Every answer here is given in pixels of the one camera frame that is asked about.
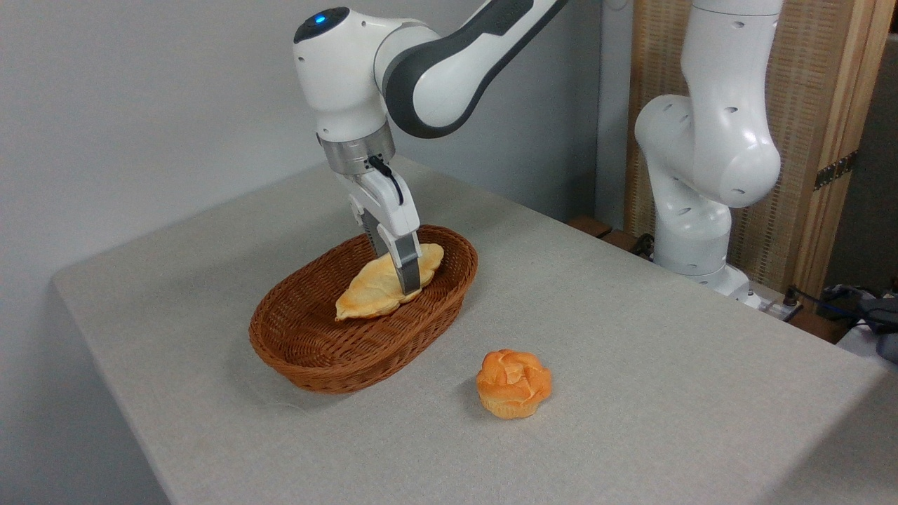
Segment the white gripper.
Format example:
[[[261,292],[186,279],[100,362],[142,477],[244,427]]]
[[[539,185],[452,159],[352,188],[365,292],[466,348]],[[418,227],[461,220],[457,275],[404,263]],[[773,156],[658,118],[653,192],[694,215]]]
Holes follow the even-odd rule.
[[[349,192],[357,224],[363,228],[373,252],[378,257],[387,253],[390,256],[402,293],[410,295],[420,290],[420,218],[407,183],[395,170],[390,175],[372,169],[362,175],[336,177]]]

